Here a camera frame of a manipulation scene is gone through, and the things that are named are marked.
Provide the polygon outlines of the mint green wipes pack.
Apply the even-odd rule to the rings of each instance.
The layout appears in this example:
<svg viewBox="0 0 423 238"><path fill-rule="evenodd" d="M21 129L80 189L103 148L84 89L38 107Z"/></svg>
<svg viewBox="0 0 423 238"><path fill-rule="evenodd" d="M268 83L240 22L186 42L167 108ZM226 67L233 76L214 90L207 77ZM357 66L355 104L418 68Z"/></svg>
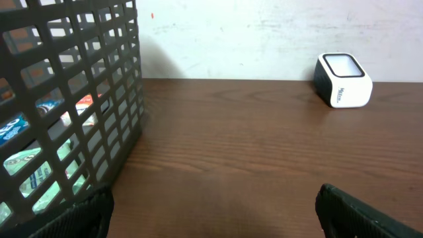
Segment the mint green wipes pack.
<svg viewBox="0 0 423 238"><path fill-rule="evenodd" d="M59 146L56 151L58 159L63 161L73 151L77 142L74 139L67 139L65 142ZM9 156L3 162L3 166L9 175L17 175L24 166L28 165L32 162L37 156L40 155L42 152L42 148L37 146L33 147L32 149L23 149L11 156ZM83 171L80 175L77 172L82 168L83 162L85 161L85 156L82 153L78 153L77 158L72 160L65 168L64 173L66 179L70 180L72 178L75 179L74 183L71 185L72 192L77 194L80 192L83 186L87 188L91 188L92 184L89 181L90 172L89 170ZM31 194L33 194L42 183L48 179L54 169L53 166L50 165L48 161L44 161L38 168L34 169L29 176L19 185L19 192L24 198L28 198ZM34 213L41 212L47 206L49 206L53 199L61 191L59 182L53 182L49 188L46 189L46 192L41 195L41 197L32 205L32 211ZM13 211L11 205L7 202L1 203L1 226L4 226L6 221L8 221L13 215Z"/></svg>

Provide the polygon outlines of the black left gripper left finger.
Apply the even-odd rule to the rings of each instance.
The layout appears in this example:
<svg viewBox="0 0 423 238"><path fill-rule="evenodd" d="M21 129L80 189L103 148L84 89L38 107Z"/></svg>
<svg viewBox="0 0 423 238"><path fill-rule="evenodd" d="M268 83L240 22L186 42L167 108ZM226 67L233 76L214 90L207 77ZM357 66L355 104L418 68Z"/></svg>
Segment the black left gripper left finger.
<svg viewBox="0 0 423 238"><path fill-rule="evenodd" d="M2 231L1 236L103 238L108 235L113 210L111 186L101 184L71 201Z"/></svg>

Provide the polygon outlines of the blue Oreo cookie pack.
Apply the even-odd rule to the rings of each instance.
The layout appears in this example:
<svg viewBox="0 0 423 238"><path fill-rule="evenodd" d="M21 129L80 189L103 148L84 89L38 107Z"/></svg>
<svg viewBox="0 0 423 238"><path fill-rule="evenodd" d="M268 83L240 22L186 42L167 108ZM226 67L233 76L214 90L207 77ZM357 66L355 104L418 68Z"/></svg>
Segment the blue Oreo cookie pack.
<svg viewBox="0 0 423 238"><path fill-rule="evenodd" d="M61 100L47 100L36 105L36 109L41 117L44 117L49 111L59 106L63 102ZM1 128L1 145L7 143L15 136L30 127L30 123L23 113L15 116L11 121L7 122Z"/></svg>

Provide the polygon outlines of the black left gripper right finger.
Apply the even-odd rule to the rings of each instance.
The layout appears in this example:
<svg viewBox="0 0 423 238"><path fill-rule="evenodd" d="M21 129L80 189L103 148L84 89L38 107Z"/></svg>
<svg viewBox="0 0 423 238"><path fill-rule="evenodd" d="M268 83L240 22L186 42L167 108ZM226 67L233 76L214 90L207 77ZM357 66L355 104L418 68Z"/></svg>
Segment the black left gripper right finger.
<svg viewBox="0 0 423 238"><path fill-rule="evenodd" d="M323 184L315 211L326 238L422 238L422 233L341 189Z"/></svg>

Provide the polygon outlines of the orange snack packet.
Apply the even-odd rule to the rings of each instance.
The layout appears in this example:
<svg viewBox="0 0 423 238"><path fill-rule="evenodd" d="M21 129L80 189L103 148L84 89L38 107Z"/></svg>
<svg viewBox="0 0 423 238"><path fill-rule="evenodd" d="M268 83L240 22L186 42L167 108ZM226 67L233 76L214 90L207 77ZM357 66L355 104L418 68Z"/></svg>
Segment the orange snack packet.
<svg viewBox="0 0 423 238"><path fill-rule="evenodd" d="M93 104L93 98L91 94L84 96L79 102L76 103L75 108L78 115L81 115L86 109L88 109ZM61 121L64 126L70 126L72 120L68 112L65 112L61 115ZM90 115L84 122L83 126L94 126L98 122L96 114L93 113Z"/></svg>

